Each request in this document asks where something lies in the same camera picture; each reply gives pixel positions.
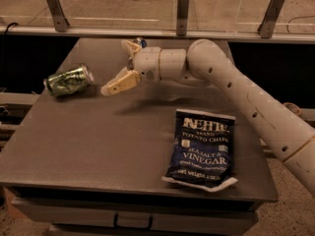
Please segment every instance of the blue vinegar chip bag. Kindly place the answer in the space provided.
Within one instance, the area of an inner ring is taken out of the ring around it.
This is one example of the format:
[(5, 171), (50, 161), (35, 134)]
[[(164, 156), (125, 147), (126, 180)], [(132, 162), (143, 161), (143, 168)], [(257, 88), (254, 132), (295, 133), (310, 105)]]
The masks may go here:
[(235, 117), (177, 109), (173, 154), (163, 181), (217, 192), (231, 177)]

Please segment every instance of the floor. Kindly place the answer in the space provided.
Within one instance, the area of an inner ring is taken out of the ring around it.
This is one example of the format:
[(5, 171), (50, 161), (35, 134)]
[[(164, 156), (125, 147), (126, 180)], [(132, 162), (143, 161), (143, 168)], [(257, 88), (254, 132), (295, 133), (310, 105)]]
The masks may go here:
[[(71, 26), (174, 30), (177, 0), (60, 0)], [(270, 0), (190, 0), (189, 30), (256, 32)], [(285, 0), (276, 32), (314, 33), (315, 0)], [(0, 0), (0, 24), (51, 26), (45, 0)], [(259, 222), (245, 235), (315, 236), (315, 200), (265, 151), (279, 201), (258, 209)], [(0, 235), (47, 236), (48, 224), (9, 217), (0, 207)]]

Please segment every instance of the drawer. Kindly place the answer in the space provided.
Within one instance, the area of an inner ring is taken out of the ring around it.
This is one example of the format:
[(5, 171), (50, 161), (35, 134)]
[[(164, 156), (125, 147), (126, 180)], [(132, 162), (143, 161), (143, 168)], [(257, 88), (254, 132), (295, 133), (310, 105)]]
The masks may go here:
[(124, 210), (124, 205), (120, 204), (22, 198), (13, 199), (12, 204), (33, 221), (87, 225), (93, 226), (95, 230), (98, 227), (104, 230), (106, 227), (107, 230), (114, 229), (117, 232), (141, 230), (150, 232), (148, 235), (153, 232), (241, 235), (258, 220), (257, 214), (252, 211), (172, 213), (169, 210), (154, 213), (149, 212), (149, 207), (148, 212), (143, 212), (137, 206), (133, 210), (127, 206), (127, 210)]

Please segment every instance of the robotic arm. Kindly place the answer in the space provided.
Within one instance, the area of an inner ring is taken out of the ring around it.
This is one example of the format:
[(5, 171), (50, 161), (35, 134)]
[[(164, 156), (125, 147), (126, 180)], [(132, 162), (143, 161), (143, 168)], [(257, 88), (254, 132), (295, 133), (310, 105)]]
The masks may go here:
[(187, 53), (184, 49), (139, 48), (139, 44), (127, 40), (122, 46), (131, 57), (129, 67), (103, 86), (102, 94), (119, 93), (140, 81), (173, 80), (189, 86), (213, 83), (284, 166), (315, 195), (315, 130), (240, 73), (216, 44), (200, 39)]

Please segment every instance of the gray tabletop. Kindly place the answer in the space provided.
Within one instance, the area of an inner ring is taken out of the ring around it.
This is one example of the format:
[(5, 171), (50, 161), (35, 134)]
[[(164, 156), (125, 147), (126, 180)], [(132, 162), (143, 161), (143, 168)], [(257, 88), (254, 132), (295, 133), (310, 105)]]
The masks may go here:
[[(148, 39), (188, 48), (190, 40)], [(227, 52), (226, 42), (219, 42)], [(278, 194), (259, 138), (215, 86), (141, 84), (104, 97), (99, 88), (127, 64), (120, 39), (81, 38), (60, 71), (87, 64), (95, 86), (56, 99), (44, 91), (0, 153), (0, 184), (173, 197), (275, 201)], [(236, 116), (233, 188), (209, 194), (161, 181), (172, 154), (175, 111)]]

